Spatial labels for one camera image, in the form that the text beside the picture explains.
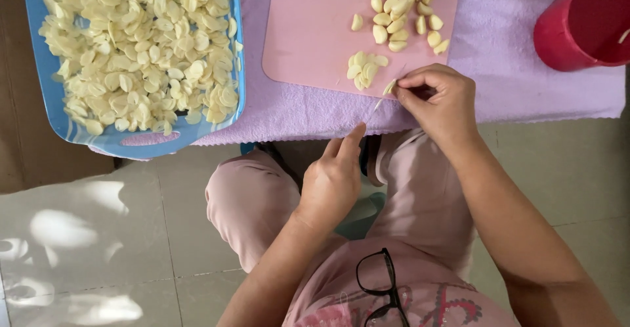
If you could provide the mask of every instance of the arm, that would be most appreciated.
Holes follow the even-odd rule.
[[[428,101],[405,89],[423,84],[437,89]],[[430,65],[398,85],[394,91],[401,104],[455,168],[479,236],[499,267],[521,325],[620,326],[569,247],[479,136],[474,81],[444,65]]]
[[[328,143],[304,175],[300,204],[238,288],[217,327],[281,326],[311,259],[348,214],[361,188],[360,124]]]

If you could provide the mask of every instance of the pink pants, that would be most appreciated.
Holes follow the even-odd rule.
[[[383,135],[377,177],[388,185],[385,207],[366,238],[396,237],[468,274],[473,220],[449,160],[421,129]],[[300,201],[295,182],[259,150],[219,165],[205,191],[208,219],[249,273]],[[332,234],[305,278],[347,242]],[[374,252],[382,247],[374,247]]]

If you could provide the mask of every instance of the red bucket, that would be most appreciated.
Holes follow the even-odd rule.
[[[534,47],[558,71],[625,65],[629,30],[630,0],[555,0],[534,26]]]

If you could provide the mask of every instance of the hand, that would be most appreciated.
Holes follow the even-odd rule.
[[[325,235],[348,215],[361,190],[359,142],[366,133],[360,123],[345,138],[328,142],[321,158],[304,174],[302,199],[294,215]]]
[[[423,101],[408,90],[422,85],[437,93]],[[474,115],[475,83],[452,68],[441,64],[421,67],[398,80],[392,92],[447,156],[481,140]]]

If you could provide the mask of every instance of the blue tray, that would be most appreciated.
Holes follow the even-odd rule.
[[[138,134],[152,133],[151,130],[133,133],[128,131],[119,132],[114,128],[114,125],[110,125],[105,128],[102,135],[90,135],[85,127],[70,120],[64,112],[64,102],[62,100],[64,97],[63,85],[52,79],[52,74],[59,70],[59,57],[51,54],[48,45],[44,42],[43,36],[37,33],[42,26],[44,17],[48,15],[48,10],[43,0],[26,1],[28,24],[31,30],[31,39],[35,52],[37,73],[39,74],[40,85],[42,86],[44,105],[46,106],[46,112],[48,113],[48,119],[52,129],[61,138],[69,142],[74,142],[75,144],[94,146],[97,149],[115,156],[144,159],[173,153],[185,146],[191,145],[194,141],[209,133],[232,125],[240,117],[245,107],[245,58],[243,51],[237,53],[238,57],[241,58],[241,71],[237,72],[235,65],[232,71],[232,79],[239,82],[239,103],[234,114],[228,115],[225,121],[219,124],[213,124],[206,122],[204,118],[201,122],[190,125],[185,121],[184,116],[179,116],[177,123],[173,125],[173,133],[178,133],[179,137],[174,138],[174,136],[169,136],[168,138],[174,139],[161,144],[144,146],[124,146],[121,142],[125,138],[137,136]],[[226,16],[226,18],[233,16],[238,24],[238,31],[231,42],[233,43],[234,40],[238,40],[242,43],[241,0],[231,0],[230,8],[230,14]]]

